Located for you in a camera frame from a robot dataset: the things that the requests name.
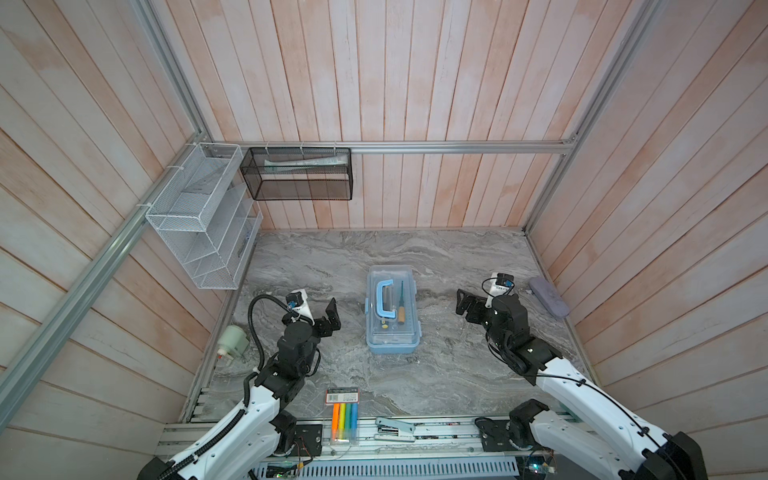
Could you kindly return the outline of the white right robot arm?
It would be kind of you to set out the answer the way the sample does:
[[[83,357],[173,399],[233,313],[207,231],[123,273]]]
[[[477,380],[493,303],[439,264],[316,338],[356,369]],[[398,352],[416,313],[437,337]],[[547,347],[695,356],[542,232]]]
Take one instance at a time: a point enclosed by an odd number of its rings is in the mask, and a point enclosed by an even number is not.
[[[574,427],[531,399],[511,410],[504,426],[477,418],[476,426],[488,438],[523,451],[552,450],[599,479],[707,478],[702,449],[693,438],[684,432],[668,434],[626,409],[557,348],[534,336],[518,295],[482,299],[458,290],[456,313],[484,329],[497,360],[592,429]]]

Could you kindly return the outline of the highlighter marker pack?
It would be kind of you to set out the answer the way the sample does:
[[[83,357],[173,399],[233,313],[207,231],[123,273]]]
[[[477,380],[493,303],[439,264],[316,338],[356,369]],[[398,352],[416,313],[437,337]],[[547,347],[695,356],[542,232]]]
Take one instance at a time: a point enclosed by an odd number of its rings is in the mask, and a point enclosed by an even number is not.
[[[329,388],[325,404],[332,408],[332,445],[354,444],[358,440],[360,389],[358,387]]]

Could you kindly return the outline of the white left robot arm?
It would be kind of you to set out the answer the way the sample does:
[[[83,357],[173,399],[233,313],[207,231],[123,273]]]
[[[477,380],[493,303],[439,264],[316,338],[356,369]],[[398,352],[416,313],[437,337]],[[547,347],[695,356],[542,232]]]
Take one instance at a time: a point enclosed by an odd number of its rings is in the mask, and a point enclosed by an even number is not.
[[[283,335],[277,352],[268,357],[256,333],[256,304],[268,300],[284,311]],[[313,459],[297,419],[286,411],[316,374],[320,341],[341,329],[337,303],[331,299],[325,314],[312,317],[305,290],[295,290],[281,301],[269,294],[254,297],[248,306],[249,333],[258,350],[259,363],[243,380],[243,398],[205,435],[168,461],[151,459],[140,479],[254,479],[268,457],[305,456]]]

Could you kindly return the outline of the blue clear-lid tool box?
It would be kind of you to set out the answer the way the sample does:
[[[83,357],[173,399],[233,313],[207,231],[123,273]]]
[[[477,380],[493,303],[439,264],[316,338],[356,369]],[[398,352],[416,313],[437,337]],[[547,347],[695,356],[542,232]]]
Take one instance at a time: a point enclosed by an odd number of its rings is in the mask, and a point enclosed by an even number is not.
[[[400,284],[405,284],[406,322],[399,325]],[[408,265],[374,265],[367,275],[366,342],[375,355],[411,354],[420,344],[422,329],[416,306],[417,288]]]

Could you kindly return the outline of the aluminium mounting rail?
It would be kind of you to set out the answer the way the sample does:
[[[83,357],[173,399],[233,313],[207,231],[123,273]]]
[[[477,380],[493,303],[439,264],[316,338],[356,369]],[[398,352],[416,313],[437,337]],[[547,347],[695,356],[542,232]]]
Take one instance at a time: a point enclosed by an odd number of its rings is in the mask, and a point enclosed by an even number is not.
[[[597,432],[583,422],[577,422],[563,412],[555,413],[559,426],[550,426],[558,438],[583,439],[605,443]],[[296,436],[303,437],[316,460],[362,460],[396,458],[447,458],[479,456],[522,456],[532,453],[530,449],[520,450],[513,446],[502,450],[486,451],[486,444],[492,445],[486,434],[475,425],[476,416],[456,417],[399,417],[413,425],[413,432],[406,433],[405,440],[396,439],[393,432],[379,433],[374,417],[358,421],[356,439],[352,442],[331,442],[331,420],[299,420]],[[214,423],[179,423],[166,425],[155,448],[154,455],[167,460],[180,453],[206,433]]]

